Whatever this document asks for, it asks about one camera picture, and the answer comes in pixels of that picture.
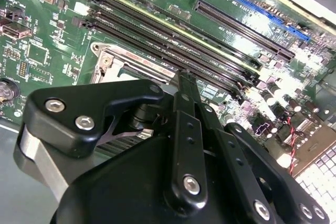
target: red wire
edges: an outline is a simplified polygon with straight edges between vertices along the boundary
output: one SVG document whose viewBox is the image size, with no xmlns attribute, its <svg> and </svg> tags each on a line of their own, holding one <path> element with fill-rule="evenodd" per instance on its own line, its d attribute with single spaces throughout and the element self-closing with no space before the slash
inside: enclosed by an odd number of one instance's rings
<svg viewBox="0 0 336 224">
<path fill-rule="evenodd" d="M 293 176 L 294 156 L 295 156 L 295 137 L 294 137 L 295 128 L 293 126 L 291 126 L 290 117 L 287 118 L 287 123 L 290 126 L 290 135 L 291 135 L 290 146 L 292 148 L 292 150 L 290 152 L 291 160 L 290 160 L 290 166 L 289 166 L 289 174 L 291 176 Z"/>
</svg>

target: silver screw head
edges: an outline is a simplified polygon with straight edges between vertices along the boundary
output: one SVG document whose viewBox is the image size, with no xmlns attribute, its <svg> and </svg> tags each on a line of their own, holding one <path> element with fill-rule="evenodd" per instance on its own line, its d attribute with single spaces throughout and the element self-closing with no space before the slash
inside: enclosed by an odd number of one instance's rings
<svg viewBox="0 0 336 224">
<path fill-rule="evenodd" d="M 90 131 L 95 126 L 93 119 L 87 115 L 81 115 L 77 117 L 75 120 L 75 124 L 79 129 L 84 131 Z"/>
<path fill-rule="evenodd" d="M 189 97 L 186 94 L 182 94 L 182 98 L 186 101 L 189 101 Z"/>
<path fill-rule="evenodd" d="M 201 188 L 197 180 L 191 176 L 185 176 L 183 179 L 184 188 L 192 195 L 200 193 Z"/>
<path fill-rule="evenodd" d="M 320 208 L 318 208 L 317 206 L 313 206 L 313 209 L 318 217 L 320 217 L 322 220 L 325 219 L 324 213 L 321 211 Z"/>
<path fill-rule="evenodd" d="M 304 204 L 300 204 L 299 206 L 300 206 L 301 211 L 304 213 L 304 215 L 308 219 L 312 219 L 313 218 L 313 214 L 311 213 L 311 211 Z"/>
<path fill-rule="evenodd" d="M 240 128 L 239 126 L 237 126 L 237 125 L 235 125 L 235 130 L 236 130 L 237 132 L 239 132 L 239 133 L 242 132 L 241 128 Z"/>
<path fill-rule="evenodd" d="M 159 93 L 160 92 L 160 88 L 156 85 L 151 85 L 150 89 L 155 92 L 155 93 Z"/>
<path fill-rule="evenodd" d="M 270 214 L 269 210 L 266 208 L 266 206 L 260 201 L 260 200 L 255 200 L 254 201 L 254 208 L 256 209 L 257 213 L 264 219 L 264 220 L 269 220 L 270 219 Z"/>
<path fill-rule="evenodd" d="M 209 105 L 204 106 L 207 112 L 212 112 L 212 108 Z"/>
<path fill-rule="evenodd" d="M 65 104 L 57 99 L 51 99 L 46 101 L 45 106 L 47 110 L 55 113 L 61 112 L 65 109 Z"/>
</svg>

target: black ram slot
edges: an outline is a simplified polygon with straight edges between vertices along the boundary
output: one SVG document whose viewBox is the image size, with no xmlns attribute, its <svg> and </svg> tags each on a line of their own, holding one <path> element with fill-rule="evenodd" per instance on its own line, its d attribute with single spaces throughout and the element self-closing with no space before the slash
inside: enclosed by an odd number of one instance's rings
<svg viewBox="0 0 336 224">
<path fill-rule="evenodd" d="M 256 69 L 259 69 L 261 67 L 261 64 L 256 61 L 255 59 L 251 58 L 249 55 L 231 47 L 230 45 L 223 44 L 222 41 L 218 40 L 214 36 L 202 31 L 201 29 L 198 29 L 197 27 L 186 23 L 184 20 L 172 15 L 171 13 L 167 12 L 166 10 L 154 5 L 153 3 L 147 1 L 147 0 L 136 0 L 139 3 L 145 4 L 146 6 L 150 6 L 151 9 L 165 15 L 166 17 L 172 19 L 176 22 L 177 25 L 181 27 L 187 28 L 190 32 L 196 34 L 197 36 L 200 36 L 204 40 L 208 41 L 209 43 L 213 44 L 213 46 L 217 47 L 219 50 L 222 50 L 226 52 L 227 54 L 230 54 L 234 57 L 237 57 L 241 59 L 242 61 L 248 62 L 250 65 L 255 67 Z"/>
<path fill-rule="evenodd" d="M 137 36 L 132 37 L 129 34 L 126 34 L 122 31 L 117 30 L 113 26 L 103 24 L 99 21 L 89 22 L 85 19 L 79 19 L 74 17 L 72 24 L 78 27 L 84 27 L 87 29 L 95 29 L 102 33 L 106 33 L 112 37 L 115 37 L 124 43 L 130 45 L 131 47 L 136 47 L 145 54 L 150 55 L 151 57 L 158 58 L 163 60 L 165 63 L 178 68 L 178 69 L 188 69 L 190 72 L 195 74 L 201 80 L 205 80 L 211 85 L 218 87 L 226 92 L 228 92 L 233 99 L 237 100 L 239 104 L 244 102 L 244 98 L 241 95 L 241 92 L 232 86 L 227 85 L 227 81 L 218 77 L 217 74 L 205 70 L 203 67 L 199 66 L 195 62 L 187 61 L 184 57 L 179 55 L 170 54 L 167 50 L 159 48 L 158 46 L 145 44 L 143 41 L 139 40 Z"/>
<path fill-rule="evenodd" d="M 103 20 L 106 23 L 110 23 L 113 25 L 118 25 L 119 27 L 122 27 L 123 29 L 126 29 L 127 31 L 133 33 L 134 35 L 140 35 L 142 36 L 146 41 L 149 43 L 156 45 L 157 47 L 163 48 L 165 51 L 173 54 L 173 55 L 180 55 L 182 57 L 185 57 L 186 59 L 190 61 L 197 61 L 197 64 L 200 65 L 203 69 L 212 69 L 212 73 L 220 76 L 221 78 L 224 78 L 226 81 L 232 82 L 235 85 L 237 85 L 239 88 L 243 87 L 251 87 L 252 85 L 240 78 L 230 76 L 220 70 L 214 69 L 214 66 L 208 64 L 206 61 L 203 60 L 202 57 L 197 56 L 195 54 L 192 54 L 191 52 L 184 51 L 183 49 L 179 48 L 178 46 L 171 44 L 167 42 L 166 40 L 155 36 L 149 32 L 147 32 L 144 29 L 141 29 L 141 27 L 137 27 L 136 25 L 128 22 L 127 20 L 119 17 L 114 16 L 111 13 L 107 12 L 98 12 L 99 16 L 98 18 L 100 20 Z"/>
<path fill-rule="evenodd" d="M 119 7 L 112 7 L 112 8 L 114 10 L 118 10 L 120 12 L 122 11 L 122 9 L 119 8 Z M 107 21 L 108 21 L 108 19 L 111 19 L 111 20 L 116 19 L 119 22 L 120 26 L 131 27 L 131 29 L 132 28 L 135 29 L 135 25 L 132 24 L 131 22 L 128 22 L 127 20 L 121 19 L 116 14 L 114 14 L 112 12 L 108 12 L 108 11 L 102 9 L 102 8 L 96 9 L 96 15 L 98 15 L 99 17 L 103 17 L 104 19 L 107 19 Z M 129 15 L 129 16 L 132 17 L 132 19 L 134 19 L 136 21 L 139 21 L 140 23 L 144 24 L 144 26 L 149 28 L 150 30 L 155 31 L 157 34 L 163 35 L 164 37 L 167 37 L 167 38 L 171 38 L 174 41 L 178 42 L 179 45 L 187 48 L 187 52 L 192 52 L 194 57 L 197 57 L 198 59 L 202 60 L 204 63 L 209 62 L 209 60 L 204 59 L 203 56 L 207 56 L 207 57 L 209 57 L 209 59 L 215 58 L 220 63 L 222 63 L 226 68 L 228 68 L 230 71 L 234 71 L 235 73 L 239 74 L 240 76 L 245 77 L 245 79 L 251 80 L 254 84 L 257 84 L 257 82 L 258 82 L 257 78 L 259 76 L 256 73 L 245 70 L 245 69 L 243 69 L 239 66 L 236 66 L 236 65 L 232 64 L 229 61 L 225 61 L 221 56 L 216 55 L 215 53 L 213 53 L 211 51 L 207 51 L 203 47 L 199 47 L 198 44 L 190 44 L 191 41 L 186 39 L 186 38 L 183 38 L 182 36 L 173 36 L 172 32 L 168 28 L 166 28 L 162 25 L 156 25 L 156 23 L 153 22 L 150 19 L 145 20 L 145 19 L 139 18 L 138 17 L 139 15 L 134 15 L 134 14 Z M 168 44 L 167 46 L 176 48 L 176 45 L 174 45 L 174 44 Z M 230 81 L 241 82 L 240 78 L 233 77 L 233 76 L 231 76 L 231 74 L 229 74 L 229 75 L 225 74 L 225 76 Z"/>
<path fill-rule="evenodd" d="M 195 11 L 221 25 L 226 30 L 229 30 L 235 34 L 242 36 L 245 39 L 248 39 L 263 50 L 273 54 L 278 59 L 284 60 L 285 62 L 290 62 L 290 60 L 295 57 L 295 54 L 293 52 L 273 42 L 267 37 L 253 31 L 248 26 L 231 18 L 222 10 L 205 2 L 204 0 L 196 1 Z"/>
</svg>

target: hole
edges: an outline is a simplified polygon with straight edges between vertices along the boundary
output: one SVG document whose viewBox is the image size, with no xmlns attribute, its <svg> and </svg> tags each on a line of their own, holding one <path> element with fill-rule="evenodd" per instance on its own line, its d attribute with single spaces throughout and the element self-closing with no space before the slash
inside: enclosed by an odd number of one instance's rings
<svg viewBox="0 0 336 224">
<path fill-rule="evenodd" d="M 195 143 L 195 140 L 193 140 L 192 137 L 187 137 L 187 141 L 188 141 L 188 143 L 190 143 L 190 144 L 194 144 L 194 143 Z"/>
<path fill-rule="evenodd" d="M 99 46 L 98 45 L 94 45 L 93 49 L 94 49 L 94 51 L 98 51 L 99 50 Z"/>
<path fill-rule="evenodd" d="M 235 148 L 235 147 L 236 147 L 235 144 L 232 143 L 231 141 L 229 141 L 229 145 L 230 145 L 232 148 Z"/>
<path fill-rule="evenodd" d="M 240 166 L 244 165 L 243 161 L 241 161 L 239 158 L 236 158 L 236 161 L 237 161 L 238 165 L 240 165 Z"/>
</svg>

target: blue pcie slot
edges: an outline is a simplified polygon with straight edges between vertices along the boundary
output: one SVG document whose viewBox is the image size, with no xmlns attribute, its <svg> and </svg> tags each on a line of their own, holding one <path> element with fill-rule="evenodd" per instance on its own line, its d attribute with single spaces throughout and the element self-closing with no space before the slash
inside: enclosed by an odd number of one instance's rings
<svg viewBox="0 0 336 224">
<path fill-rule="evenodd" d="M 286 26 L 286 25 L 284 25 L 284 22 L 281 19 L 273 16 L 271 13 L 265 11 L 264 9 L 262 9 L 259 6 L 251 3 L 250 1 L 248 1 L 248 0 L 236 0 L 236 1 L 239 1 L 240 3 L 242 3 L 243 5 L 245 5 L 246 7 L 248 7 L 251 10 L 255 10 L 255 11 L 263 14 L 264 16 L 268 17 L 270 21 L 272 21 L 273 23 L 277 24 L 281 28 L 289 31 L 291 34 L 295 35 L 296 37 L 298 37 L 300 39 L 303 39 L 304 41 L 309 41 L 310 40 L 309 36 L 301 33 L 300 31 L 296 30 L 292 26 Z"/>
</svg>

